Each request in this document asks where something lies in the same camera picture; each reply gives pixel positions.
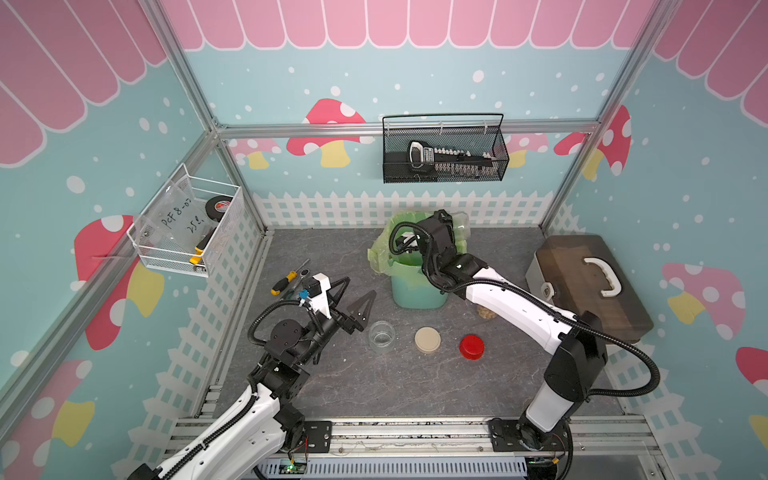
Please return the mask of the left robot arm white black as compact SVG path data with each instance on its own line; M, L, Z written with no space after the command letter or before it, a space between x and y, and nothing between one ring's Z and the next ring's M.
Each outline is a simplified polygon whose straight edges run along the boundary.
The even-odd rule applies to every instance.
M307 363L318 363L333 336L368 326L375 291L338 305L349 286L315 275L296 299L281 299L252 321L248 340L263 355L247 375L242 394L206 430L156 467L142 464L133 479L240 479L278 452L308 448L304 415L293 401L309 378Z

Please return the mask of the black tape roll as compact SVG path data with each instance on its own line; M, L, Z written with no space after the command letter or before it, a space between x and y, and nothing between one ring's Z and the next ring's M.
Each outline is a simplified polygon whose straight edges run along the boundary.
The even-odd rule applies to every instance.
M206 201L205 212L209 219L219 223L229 209L233 198L227 195L217 195Z

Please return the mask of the peanut jar red lid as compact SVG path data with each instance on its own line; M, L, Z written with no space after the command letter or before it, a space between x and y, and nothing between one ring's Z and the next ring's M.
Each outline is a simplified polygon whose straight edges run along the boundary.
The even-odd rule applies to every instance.
M464 241L471 235L469 216L465 212L455 212L451 214L452 230L456 241Z
M482 307L480 305L476 307L476 312L480 318L485 320L491 320L497 317L497 314L493 310Z

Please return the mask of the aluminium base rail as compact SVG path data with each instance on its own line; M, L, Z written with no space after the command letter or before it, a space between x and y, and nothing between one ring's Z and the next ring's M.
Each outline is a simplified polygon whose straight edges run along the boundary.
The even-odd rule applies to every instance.
M483 417L337 418L307 447L276 453L248 479L662 479L638 416L576 416L541 451Z

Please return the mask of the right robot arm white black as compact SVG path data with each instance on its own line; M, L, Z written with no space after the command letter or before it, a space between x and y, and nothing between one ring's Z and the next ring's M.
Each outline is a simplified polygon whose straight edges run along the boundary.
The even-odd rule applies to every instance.
M452 293L501 316L535 340L551 360L542 386L515 425L518 443L541 451L558 428L594 396L632 398L653 392L661 373L639 348L603 331L590 312L578 315L551 305L501 276L487 262L458 251L452 216L437 210L419 222L399 222L388 238L391 254L417 252L428 282L442 293ZM600 389L594 382L607 363L606 347L616 345L648 369L647 382L636 388Z

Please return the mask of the yellow black screwdriver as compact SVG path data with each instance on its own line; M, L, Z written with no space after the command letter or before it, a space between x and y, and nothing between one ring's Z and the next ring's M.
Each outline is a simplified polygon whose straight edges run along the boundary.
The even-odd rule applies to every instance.
M291 270L285 277L281 278L278 282L276 282L273 287L270 290L270 293L273 296L278 296L282 294L287 287L293 282L294 279L298 277L298 274L302 271L304 267L306 267L310 263L310 259L305 260L301 265L299 265L296 269Z

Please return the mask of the peanut jar beige lid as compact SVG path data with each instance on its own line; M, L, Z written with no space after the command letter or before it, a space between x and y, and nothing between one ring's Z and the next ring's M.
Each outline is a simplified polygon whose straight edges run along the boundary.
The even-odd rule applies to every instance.
M386 353L394 348L396 331L390 323L377 321L370 325L367 331L369 346L374 352Z

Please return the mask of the yellow utility knife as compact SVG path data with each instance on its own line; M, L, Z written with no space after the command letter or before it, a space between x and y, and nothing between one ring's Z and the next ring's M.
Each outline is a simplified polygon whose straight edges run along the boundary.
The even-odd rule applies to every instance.
M203 253L207 247L214 231L210 230L197 244L193 256L189 259L189 262L194 266L199 266L203 262Z

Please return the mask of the socket wrench set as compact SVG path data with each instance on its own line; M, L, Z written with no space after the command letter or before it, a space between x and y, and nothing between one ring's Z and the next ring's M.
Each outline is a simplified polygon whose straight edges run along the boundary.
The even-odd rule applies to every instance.
M497 161L487 152L480 156L468 150L448 149L411 141L407 147L409 170L417 175L490 179L499 174Z

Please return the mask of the green plastic bin liner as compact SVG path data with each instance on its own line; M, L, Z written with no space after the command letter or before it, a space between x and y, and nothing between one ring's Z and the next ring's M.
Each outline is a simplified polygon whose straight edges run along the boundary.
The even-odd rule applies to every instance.
M373 246L370 247L367 251L367 258L371 268L378 274L386 274L390 276L391 260L397 260L400 262L405 262L406 260L420 260L422 262L422 257L418 250L416 241L412 241L409 245L410 248L414 248L414 251L406 251L402 254L394 255L389 249L389 238L397 224L403 222L417 223L430 216L431 213L426 211L402 211L393 215L390 218L386 228L375 240ZM467 252L467 240L468 239L464 241L456 241L459 254Z

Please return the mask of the clear wall bin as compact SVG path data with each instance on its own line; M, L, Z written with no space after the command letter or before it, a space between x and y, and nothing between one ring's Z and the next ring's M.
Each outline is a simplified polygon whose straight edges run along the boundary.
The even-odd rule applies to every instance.
M219 223L205 212L206 201L217 195L233 198ZM214 233L203 253L203 262L194 266L189 259L210 230ZM208 278L236 254L246 232L241 188L193 176L182 164L135 218L127 237L146 268Z

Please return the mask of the brown lidded tool box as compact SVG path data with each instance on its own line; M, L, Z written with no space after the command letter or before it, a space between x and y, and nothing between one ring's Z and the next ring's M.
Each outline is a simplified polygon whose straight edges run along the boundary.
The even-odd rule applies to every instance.
M553 235L535 252L526 272L537 298L579 315L586 311L603 331L635 344L653 321L602 237Z

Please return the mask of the green trash bin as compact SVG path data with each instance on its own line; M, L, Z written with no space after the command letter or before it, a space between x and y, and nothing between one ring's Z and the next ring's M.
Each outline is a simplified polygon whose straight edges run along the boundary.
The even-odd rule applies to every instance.
M422 272L420 260L390 261L390 281L394 302L410 310L434 310L441 308L448 300L429 283Z

